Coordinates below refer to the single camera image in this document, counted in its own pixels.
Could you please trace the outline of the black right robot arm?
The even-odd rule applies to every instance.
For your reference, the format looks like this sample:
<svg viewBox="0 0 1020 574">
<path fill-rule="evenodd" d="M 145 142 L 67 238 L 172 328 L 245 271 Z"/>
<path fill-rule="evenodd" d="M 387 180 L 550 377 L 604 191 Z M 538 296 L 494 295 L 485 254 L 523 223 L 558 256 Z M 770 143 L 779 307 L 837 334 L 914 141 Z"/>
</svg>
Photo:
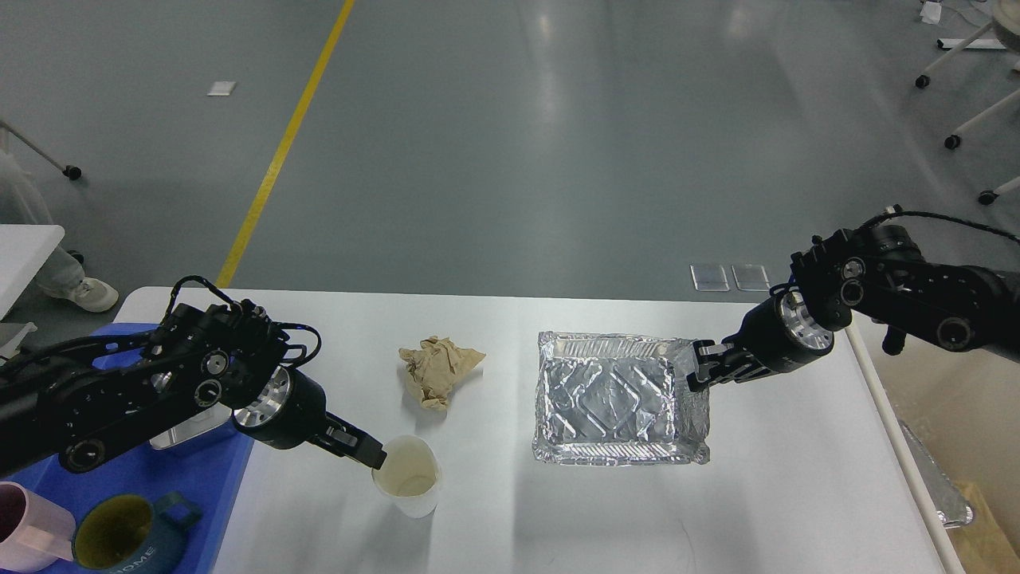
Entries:
<svg viewBox="0 0 1020 574">
<path fill-rule="evenodd" d="M 692 392 L 790 373 L 828 355 L 853 314 L 885 324 L 886 355 L 900 355 L 908 336 L 948 352 L 983 349 L 1017 362 L 1018 274 L 977 265 L 926 261 L 900 206 L 855 229 L 790 255 L 787 282 L 744 315 L 740 330 L 719 342 L 693 342 Z"/>
</svg>

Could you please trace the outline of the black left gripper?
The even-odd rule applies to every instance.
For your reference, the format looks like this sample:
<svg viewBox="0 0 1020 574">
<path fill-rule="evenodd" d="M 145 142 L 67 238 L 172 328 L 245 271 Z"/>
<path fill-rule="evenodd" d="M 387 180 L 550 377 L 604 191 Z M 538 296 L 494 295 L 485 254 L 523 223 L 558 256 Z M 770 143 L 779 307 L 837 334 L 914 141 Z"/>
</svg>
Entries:
<svg viewBox="0 0 1020 574">
<path fill-rule="evenodd" d="M 277 367 L 257 399 L 233 411 L 233 427 L 277 450 L 313 443 L 375 471 L 387 457 L 378 439 L 327 413 L 324 389 L 291 367 Z"/>
</svg>

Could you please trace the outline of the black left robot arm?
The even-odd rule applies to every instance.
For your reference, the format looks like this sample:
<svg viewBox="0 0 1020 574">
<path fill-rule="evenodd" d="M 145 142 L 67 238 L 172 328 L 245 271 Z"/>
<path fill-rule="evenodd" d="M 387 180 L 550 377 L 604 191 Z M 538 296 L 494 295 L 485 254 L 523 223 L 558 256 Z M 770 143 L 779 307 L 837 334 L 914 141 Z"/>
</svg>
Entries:
<svg viewBox="0 0 1020 574">
<path fill-rule="evenodd" d="M 312 443 L 382 468 L 382 443 L 329 413 L 324 389 L 301 371 L 320 352 L 313 327 L 277 322 L 204 277 L 183 278 L 189 282 L 218 303 L 181 304 L 175 284 L 153 329 L 67 340 L 3 364 L 3 475 L 51 455 L 66 471 L 88 473 L 215 406 L 230 408 L 233 427 L 266 446 Z M 292 331 L 317 344 L 294 343 Z"/>
</svg>

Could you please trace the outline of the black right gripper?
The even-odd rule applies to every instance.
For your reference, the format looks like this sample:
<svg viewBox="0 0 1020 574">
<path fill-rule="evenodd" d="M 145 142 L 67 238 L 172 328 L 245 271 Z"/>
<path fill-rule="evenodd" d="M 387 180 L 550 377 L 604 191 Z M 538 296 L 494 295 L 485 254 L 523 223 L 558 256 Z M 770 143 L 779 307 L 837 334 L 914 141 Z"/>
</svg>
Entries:
<svg viewBox="0 0 1020 574">
<path fill-rule="evenodd" d="M 790 373 L 828 355 L 834 332 L 824 329 L 806 309 L 799 291 L 773 294 L 743 318 L 736 343 L 714 340 L 692 342 L 696 366 L 686 376 L 691 392 L 725 383 L 742 383 L 754 371 L 754 360 L 776 373 Z"/>
</svg>

